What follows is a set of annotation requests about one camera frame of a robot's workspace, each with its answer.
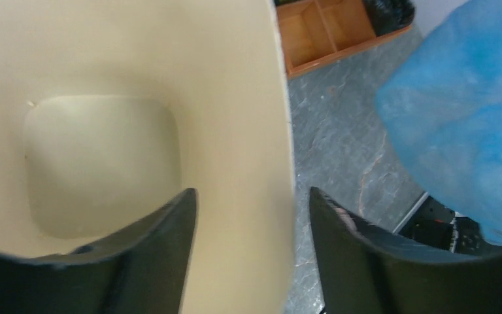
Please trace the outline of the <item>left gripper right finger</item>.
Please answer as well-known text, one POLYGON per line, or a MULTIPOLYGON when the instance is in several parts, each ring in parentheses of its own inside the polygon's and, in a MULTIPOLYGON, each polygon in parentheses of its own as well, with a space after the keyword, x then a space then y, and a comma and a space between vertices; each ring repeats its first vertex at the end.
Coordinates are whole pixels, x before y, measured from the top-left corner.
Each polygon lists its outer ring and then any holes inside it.
POLYGON ((317 187, 309 218, 328 313, 502 313, 502 253, 451 253, 390 233, 317 187))

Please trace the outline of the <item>blue plastic trash bag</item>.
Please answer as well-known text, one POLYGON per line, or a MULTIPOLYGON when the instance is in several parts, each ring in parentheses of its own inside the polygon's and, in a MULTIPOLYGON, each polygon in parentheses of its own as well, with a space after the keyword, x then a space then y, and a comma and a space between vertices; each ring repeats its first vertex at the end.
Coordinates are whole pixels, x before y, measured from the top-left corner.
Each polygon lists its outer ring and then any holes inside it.
POLYGON ((401 163, 502 246, 502 1, 468 1, 378 89, 401 163))

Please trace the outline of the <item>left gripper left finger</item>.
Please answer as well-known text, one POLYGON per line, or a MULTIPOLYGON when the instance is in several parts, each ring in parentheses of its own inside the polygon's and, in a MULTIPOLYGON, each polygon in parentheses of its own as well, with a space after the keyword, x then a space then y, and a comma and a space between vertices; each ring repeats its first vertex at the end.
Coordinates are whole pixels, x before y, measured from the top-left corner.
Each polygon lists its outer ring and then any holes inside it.
POLYGON ((0 313, 178 313, 196 218, 188 188, 67 254, 0 253, 0 313))

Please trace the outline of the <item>beige trash bin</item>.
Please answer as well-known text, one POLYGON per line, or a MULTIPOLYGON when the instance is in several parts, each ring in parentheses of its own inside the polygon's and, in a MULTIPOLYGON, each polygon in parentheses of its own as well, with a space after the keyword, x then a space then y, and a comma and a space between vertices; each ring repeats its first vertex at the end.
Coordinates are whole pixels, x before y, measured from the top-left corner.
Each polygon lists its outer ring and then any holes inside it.
POLYGON ((272 1, 0 1, 0 253, 67 254, 193 188, 178 313, 282 313, 292 153, 272 1))

